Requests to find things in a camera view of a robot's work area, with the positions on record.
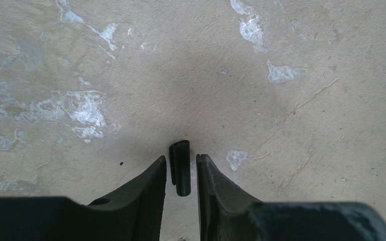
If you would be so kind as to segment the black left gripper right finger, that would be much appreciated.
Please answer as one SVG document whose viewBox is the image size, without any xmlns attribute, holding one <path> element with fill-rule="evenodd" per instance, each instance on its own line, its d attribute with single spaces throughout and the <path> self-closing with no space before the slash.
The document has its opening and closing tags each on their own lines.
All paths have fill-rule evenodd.
<svg viewBox="0 0 386 241">
<path fill-rule="evenodd" d="M 386 240 L 386 223 L 360 202 L 264 202 L 196 156 L 201 240 Z"/>
</svg>

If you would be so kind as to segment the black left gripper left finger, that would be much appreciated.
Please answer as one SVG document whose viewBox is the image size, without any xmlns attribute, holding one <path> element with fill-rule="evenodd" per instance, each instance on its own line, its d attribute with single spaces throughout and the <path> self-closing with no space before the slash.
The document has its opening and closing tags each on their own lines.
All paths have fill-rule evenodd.
<svg viewBox="0 0 386 241">
<path fill-rule="evenodd" d="M 0 197 L 0 240 L 159 240 L 166 160 L 82 205 L 63 196 Z"/>
</svg>

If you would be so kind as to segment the black marker cap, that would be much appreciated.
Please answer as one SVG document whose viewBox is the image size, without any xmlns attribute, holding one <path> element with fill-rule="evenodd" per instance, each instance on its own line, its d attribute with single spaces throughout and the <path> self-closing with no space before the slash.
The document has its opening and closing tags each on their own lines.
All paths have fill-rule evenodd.
<svg viewBox="0 0 386 241">
<path fill-rule="evenodd" d="M 178 196 L 185 197 L 191 193 L 190 183 L 190 148 L 189 141 L 182 140 L 169 147 L 171 181 Z"/>
</svg>

